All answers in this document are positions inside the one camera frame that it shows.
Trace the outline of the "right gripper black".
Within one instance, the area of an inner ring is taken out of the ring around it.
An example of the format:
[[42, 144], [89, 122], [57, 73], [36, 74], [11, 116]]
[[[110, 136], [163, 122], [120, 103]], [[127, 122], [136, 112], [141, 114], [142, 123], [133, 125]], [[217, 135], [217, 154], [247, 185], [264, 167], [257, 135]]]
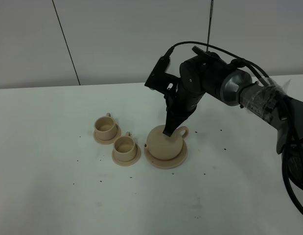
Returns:
[[221, 85], [227, 77], [227, 63], [218, 55], [197, 55], [180, 64], [180, 78], [174, 98], [168, 101], [163, 134], [173, 132], [194, 112], [205, 93], [221, 99]]

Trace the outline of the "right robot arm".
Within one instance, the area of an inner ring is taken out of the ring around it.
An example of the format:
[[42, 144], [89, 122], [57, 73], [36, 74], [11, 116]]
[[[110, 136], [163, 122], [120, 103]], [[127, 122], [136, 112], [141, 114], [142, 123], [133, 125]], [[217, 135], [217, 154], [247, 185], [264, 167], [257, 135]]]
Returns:
[[303, 190], [303, 102], [288, 96], [267, 74], [242, 58], [224, 62], [216, 53], [197, 54], [180, 65], [167, 89], [167, 136], [191, 114], [204, 94], [229, 106], [246, 108], [277, 130], [276, 151], [282, 156], [282, 179], [295, 207], [303, 205], [293, 186]]

